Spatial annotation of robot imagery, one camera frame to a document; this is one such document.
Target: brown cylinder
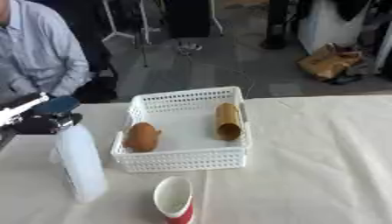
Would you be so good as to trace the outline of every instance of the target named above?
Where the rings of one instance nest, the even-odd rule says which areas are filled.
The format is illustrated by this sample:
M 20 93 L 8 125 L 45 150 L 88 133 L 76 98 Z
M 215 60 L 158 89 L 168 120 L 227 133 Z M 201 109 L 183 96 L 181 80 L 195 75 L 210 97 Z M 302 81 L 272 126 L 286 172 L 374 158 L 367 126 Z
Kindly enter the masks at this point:
M 223 103 L 215 111 L 216 134 L 220 140 L 233 141 L 241 135 L 238 108 L 231 103 Z

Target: paper cup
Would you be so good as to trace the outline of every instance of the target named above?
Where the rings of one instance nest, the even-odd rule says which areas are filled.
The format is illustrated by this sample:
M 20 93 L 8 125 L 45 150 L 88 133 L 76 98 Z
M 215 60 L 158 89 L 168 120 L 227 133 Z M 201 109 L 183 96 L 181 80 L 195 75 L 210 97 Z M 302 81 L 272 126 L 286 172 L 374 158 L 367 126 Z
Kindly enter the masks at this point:
M 193 220 L 193 189 L 181 177 L 164 179 L 154 191 L 154 203 L 168 224 L 188 224 Z

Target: white spray bottle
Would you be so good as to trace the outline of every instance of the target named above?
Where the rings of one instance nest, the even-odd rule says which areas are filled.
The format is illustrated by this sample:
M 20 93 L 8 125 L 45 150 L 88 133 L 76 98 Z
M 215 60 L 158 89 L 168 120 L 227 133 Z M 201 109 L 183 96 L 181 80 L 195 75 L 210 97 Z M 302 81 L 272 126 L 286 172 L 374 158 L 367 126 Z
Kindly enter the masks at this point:
M 93 201 L 106 192 L 108 186 L 98 150 L 83 125 L 77 124 L 58 133 L 56 151 L 80 203 Z

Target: table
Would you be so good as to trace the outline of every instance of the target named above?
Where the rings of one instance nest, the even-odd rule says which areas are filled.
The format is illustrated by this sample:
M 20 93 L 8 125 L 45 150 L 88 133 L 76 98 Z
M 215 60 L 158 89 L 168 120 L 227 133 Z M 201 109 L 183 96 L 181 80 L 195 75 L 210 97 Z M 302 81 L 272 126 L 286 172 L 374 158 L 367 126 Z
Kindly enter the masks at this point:
M 195 189 L 197 223 L 392 222 L 392 96 L 246 101 L 254 146 L 242 169 L 127 174 L 108 157 L 127 104 L 83 105 L 110 190 L 78 205 L 48 162 L 51 136 L 17 136 L 0 153 L 2 224 L 162 223 L 155 185 L 171 175 Z

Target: blue shirt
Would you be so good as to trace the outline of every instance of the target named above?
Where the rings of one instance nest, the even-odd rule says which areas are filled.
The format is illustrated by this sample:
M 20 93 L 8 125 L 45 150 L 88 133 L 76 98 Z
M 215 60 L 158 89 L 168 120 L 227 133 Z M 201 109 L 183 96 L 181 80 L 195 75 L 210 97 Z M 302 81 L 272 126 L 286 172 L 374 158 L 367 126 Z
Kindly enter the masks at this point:
M 34 92 L 71 95 L 90 80 L 88 62 L 61 16 L 44 5 L 10 0 L 0 27 L 0 101 Z

